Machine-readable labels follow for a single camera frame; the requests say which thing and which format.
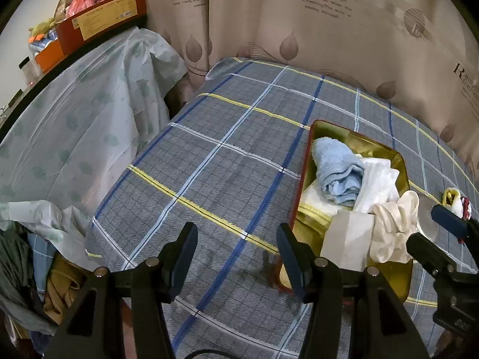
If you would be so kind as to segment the red white satin pouch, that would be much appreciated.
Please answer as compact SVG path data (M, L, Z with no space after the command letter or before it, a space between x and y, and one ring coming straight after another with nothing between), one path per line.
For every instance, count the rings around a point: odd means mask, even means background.
M463 207L463 215L462 218L464 220L469 220L472 216L472 205L470 203L469 198L467 197L462 197L461 198L461 203Z

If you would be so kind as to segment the green-print plastic cover sheet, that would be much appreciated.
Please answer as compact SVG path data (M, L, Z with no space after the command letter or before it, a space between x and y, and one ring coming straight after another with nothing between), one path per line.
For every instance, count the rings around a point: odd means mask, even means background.
M170 121L165 99L187 67L159 34L132 28L52 81L1 142L1 227L19 222L83 268L91 218Z

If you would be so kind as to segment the gold metal tin tray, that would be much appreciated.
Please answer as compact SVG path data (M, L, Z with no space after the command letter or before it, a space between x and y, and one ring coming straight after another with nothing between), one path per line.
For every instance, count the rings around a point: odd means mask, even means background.
M296 239L309 245L315 255L320 254L325 231L328 230L337 212L352 210L352 208L327 201L317 186L317 166L313 160L312 146L313 141L324 137L336 139L346 144L353 153L362 157L390 160L390 167L399 171L399 176L395 182L399 196L409 190L406 165L399 152L348 128L324 120L315 120L310 127L300 184L295 194L293 210L289 219L289 226ZM378 267L399 300L405 302L411 287L413 261L381 264L374 263L368 256L367 262ZM282 260L278 262L275 274L279 290L292 293L292 286Z

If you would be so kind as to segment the yellow white small sock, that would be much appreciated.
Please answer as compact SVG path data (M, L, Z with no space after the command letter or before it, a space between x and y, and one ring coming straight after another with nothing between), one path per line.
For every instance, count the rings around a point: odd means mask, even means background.
M462 202L462 194L457 188L448 187L443 191L442 205L459 218L463 217L464 205Z

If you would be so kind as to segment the pile of clothes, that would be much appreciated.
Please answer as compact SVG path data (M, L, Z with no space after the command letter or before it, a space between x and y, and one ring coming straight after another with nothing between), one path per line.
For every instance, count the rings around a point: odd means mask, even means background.
M40 355L90 275L18 222L1 231L1 311Z

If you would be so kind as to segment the cream satin cloth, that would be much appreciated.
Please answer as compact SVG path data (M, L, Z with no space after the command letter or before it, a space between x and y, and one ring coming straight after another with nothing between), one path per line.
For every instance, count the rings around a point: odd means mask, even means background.
M375 263L408 263L407 239L418 232L419 196L406 191L397 201L373 206L374 226L369 257Z

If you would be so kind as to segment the light blue towel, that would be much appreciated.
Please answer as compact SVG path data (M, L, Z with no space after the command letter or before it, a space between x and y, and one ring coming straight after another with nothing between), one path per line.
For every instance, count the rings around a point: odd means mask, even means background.
M323 196L332 203L353 208L365 172L359 157L346 144L329 137L315 139L311 154Z

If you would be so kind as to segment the orange box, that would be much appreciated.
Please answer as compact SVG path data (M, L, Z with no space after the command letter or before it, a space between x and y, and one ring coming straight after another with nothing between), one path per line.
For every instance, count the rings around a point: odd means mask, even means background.
M35 56L35 61L40 67L42 73L46 73L53 67L57 66L66 55L63 52L60 41L50 42L40 53Z

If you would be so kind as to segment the plaid grey bedsheet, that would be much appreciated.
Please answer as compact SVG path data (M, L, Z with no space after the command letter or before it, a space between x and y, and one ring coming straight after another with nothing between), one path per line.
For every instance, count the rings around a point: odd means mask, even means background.
M127 168L93 217L112 271L137 266L191 221L198 246L164 314L178 358L218 349L295 358L311 309L275 284L275 230L292 213L309 128L325 120L392 147L430 201L478 202L465 163L426 125L331 74L228 58Z

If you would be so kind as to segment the red cardboard box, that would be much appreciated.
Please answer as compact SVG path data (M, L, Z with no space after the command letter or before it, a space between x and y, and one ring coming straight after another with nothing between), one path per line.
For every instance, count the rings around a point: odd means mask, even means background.
M64 55L114 28L146 16L145 0L105 0L66 18L56 27Z

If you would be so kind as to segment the white floral Hygiene wipe pack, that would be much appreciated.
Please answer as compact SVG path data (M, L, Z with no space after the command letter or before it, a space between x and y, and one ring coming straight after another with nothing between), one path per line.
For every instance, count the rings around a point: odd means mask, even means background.
M301 194L296 217L321 236L321 257L350 271L366 268L374 215L332 203L312 182Z

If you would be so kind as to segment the beige leaf-print curtain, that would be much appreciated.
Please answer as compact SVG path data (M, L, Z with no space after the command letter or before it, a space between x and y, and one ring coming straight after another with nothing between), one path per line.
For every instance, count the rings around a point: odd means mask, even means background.
M146 0L193 87L225 57L350 83L423 121L478 171L478 27L452 0Z

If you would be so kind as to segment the white dishcloth towel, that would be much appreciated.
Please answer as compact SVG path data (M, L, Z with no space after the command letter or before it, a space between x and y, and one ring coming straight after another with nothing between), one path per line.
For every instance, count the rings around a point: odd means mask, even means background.
M360 192L353 207L354 212L372 213L376 204L397 201L399 191L396 181L399 170L391 167L389 159L363 157L364 167Z

